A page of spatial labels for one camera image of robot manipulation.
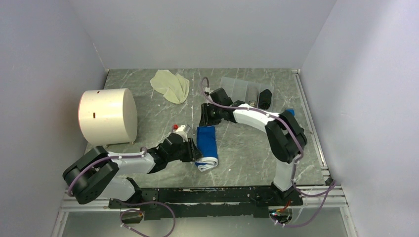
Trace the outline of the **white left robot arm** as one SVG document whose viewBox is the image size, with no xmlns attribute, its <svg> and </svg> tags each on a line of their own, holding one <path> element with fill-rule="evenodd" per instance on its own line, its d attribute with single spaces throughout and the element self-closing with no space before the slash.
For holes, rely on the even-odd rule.
<svg viewBox="0 0 419 237">
<path fill-rule="evenodd" d="M 119 199 L 128 207 L 136 207 L 142 190 L 129 174 L 152 174 L 172 161 L 193 162 L 202 156 L 191 138 L 184 140 L 172 133 L 159 145 L 142 148 L 138 153 L 114 153 L 96 146 L 69 166 L 63 179 L 68 185 L 68 196 L 75 197 L 79 204 L 100 197 Z"/>
</svg>

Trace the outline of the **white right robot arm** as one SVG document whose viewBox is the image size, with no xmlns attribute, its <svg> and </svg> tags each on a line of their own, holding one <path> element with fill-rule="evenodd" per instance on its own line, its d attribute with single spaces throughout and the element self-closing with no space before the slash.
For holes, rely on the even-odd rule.
<svg viewBox="0 0 419 237">
<path fill-rule="evenodd" d="M 307 144 L 304 129 L 289 111 L 272 113 L 240 100 L 233 102 L 223 88 L 212 92 L 204 88 L 202 91 L 207 102 L 201 105 L 200 126 L 215 126 L 225 120 L 248 125 L 266 134 L 277 160 L 271 197 L 276 204 L 285 204 L 294 192 L 295 163 Z"/>
</svg>

